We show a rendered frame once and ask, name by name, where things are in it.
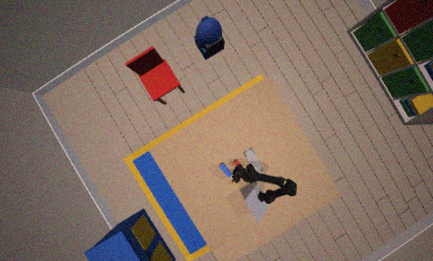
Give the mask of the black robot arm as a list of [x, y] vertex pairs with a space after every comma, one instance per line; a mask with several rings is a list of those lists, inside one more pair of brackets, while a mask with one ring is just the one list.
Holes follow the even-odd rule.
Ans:
[[[248, 171], [248, 173], [247, 173]], [[247, 183], [253, 184], [253, 182], [266, 182], [270, 184], [277, 184], [280, 188], [272, 191], [267, 190], [266, 193], [258, 194], [258, 198], [265, 203], [270, 204], [275, 201], [277, 197], [283, 195], [295, 196], [297, 195], [297, 184], [291, 179], [285, 179], [281, 177], [273, 177], [265, 174], [260, 174], [258, 171], [253, 169], [244, 168], [241, 164], [234, 168], [233, 173], [234, 176], [243, 179]], [[284, 180], [286, 181], [284, 184]]]

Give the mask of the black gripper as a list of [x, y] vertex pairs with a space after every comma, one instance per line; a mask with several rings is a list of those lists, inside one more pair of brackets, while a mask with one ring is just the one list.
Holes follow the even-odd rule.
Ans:
[[[246, 166], [246, 168], [255, 170], [255, 168], [254, 168], [254, 166], [252, 164], [249, 164], [248, 166]], [[232, 178], [234, 179], [234, 181], [236, 183], [238, 183], [240, 181], [240, 178], [238, 178], [238, 177], [236, 177], [234, 175], [232, 176]]]

